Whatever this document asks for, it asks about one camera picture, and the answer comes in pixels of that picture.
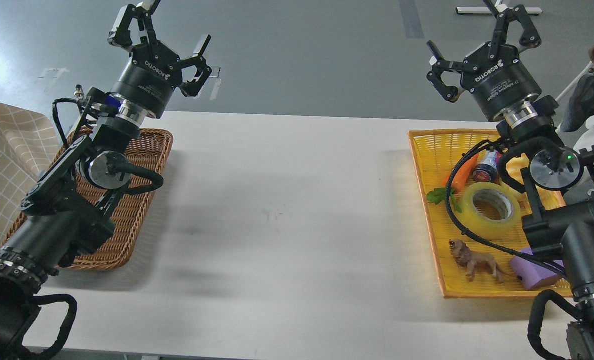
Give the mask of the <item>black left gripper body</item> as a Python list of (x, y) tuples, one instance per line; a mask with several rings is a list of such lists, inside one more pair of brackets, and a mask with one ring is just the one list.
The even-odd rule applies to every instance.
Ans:
[(133, 48), (126, 67), (111, 89), (111, 93), (128, 100), (148, 112), (147, 116), (159, 119), (175, 88), (182, 83), (182, 72), (172, 71), (178, 54), (158, 41), (153, 53), (147, 45)]

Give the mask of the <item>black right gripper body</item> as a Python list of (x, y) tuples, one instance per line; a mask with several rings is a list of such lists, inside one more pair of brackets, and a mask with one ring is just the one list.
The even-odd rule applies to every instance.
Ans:
[(501, 45), (495, 59), (490, 58), (489, 50), (482, 44), (464, 58), (464, 63), (477, 71), (464, 71), (460, 84), (471, 93), (486, 120), (498, 122), (504, 109), (523, 100), (536, 100), (542, 90), (523, 66), (516, 47)]

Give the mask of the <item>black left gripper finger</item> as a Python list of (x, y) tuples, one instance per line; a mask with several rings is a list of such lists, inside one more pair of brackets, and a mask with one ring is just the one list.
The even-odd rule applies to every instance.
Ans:
[(179, 89), (182, 92), (182, 95), (185, 97), (196, 97), (199, 95), (201, 89), (203, 89), (204, 84), (207, 82), (208, 78), (212, 73), (212, 68), (207, 64), (207, 59), (205, 57), (205, 51), (207, 50), (208, 44), (211, 41), (211, 36), (209, 34), (203, 35), (196, 44), (196, 47), (192, 53), (191, 57), (187, 57), (185, 59), (181, 59), (178, 62), (178, 68), (180, 70), (186, 68), (195, 68), (196, 72), (192, 80), (187, 80), (183, 82)]
[(131, 37), (130, 26), (133, 21), (137, 21), (141, 34), (139, 45), (145, 46), (150, 52), (157, 50), (159, 40), (156, 37), (151, 16), (153, 16), (159, 4), (159, 0), (144, 0), (136, 6), (128, 4), (121, 7), (108, 34), (108, 44), (121, 48), (128, 53), (132, 52), (136, 45), (134, 45)]

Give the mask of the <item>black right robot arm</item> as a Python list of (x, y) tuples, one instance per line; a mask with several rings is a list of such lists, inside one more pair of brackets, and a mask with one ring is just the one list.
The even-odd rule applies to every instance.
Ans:
[[(523, 66), (521, 52), (541, 45), (541, 37), (521, 4), (513, 7), (485, 1), (496, 20), (490, 41), (462, 61), (448, 61), (431, 41), (433, 62), (427, 80), (454, 103), (471, 94), (482, 114), (496, 123), (496, 141), (483, 140), (456, 163), (439, 189), (455, 227), (475, 242), (514, 255), (566, 280), (573, 303), (547, 289), (535, 297), (527, 338), (535, 353), (546, 360), (557, 356), (543, 347), (541, 328), (547, 303), (554, 303), (573, 321), (566, 330), (572, 360), (594, 360), (594, 145), (589, 150), (564, 146), (552, 116), (558, 107)], [(466, 161), (484, 150), (499, 150), (500, 180), (527, 195), (531, 213), (522, 218), (530, 254), (494, 244), (467, 224), (465, 196), (454, 199), (452, 182)]]

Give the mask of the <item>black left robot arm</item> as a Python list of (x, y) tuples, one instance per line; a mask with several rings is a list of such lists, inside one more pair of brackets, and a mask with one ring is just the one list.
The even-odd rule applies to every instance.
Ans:
[(50, 360), (70, 335), (77, 312), (68, 294), (39, 296), (59, 268), (92, 255), (115, 231), (111, 215), (125, 196), (162, 187), (155, 171), (131, 164), (125, 151), (140, 135), (146, 117), (159, 119), (173, 92), (196, 97), (211, 75), (204, 52), (210, 35), (191, 57), (181, 58), (155, 34), (151, 16), (157, 0), (128, 4), (108, 34), (108, 43), (129, 54), (109, 92), (76, 86), (79, 122), (64, 153), (25, 195), (27, 217), (0, 249), (0, 360)]

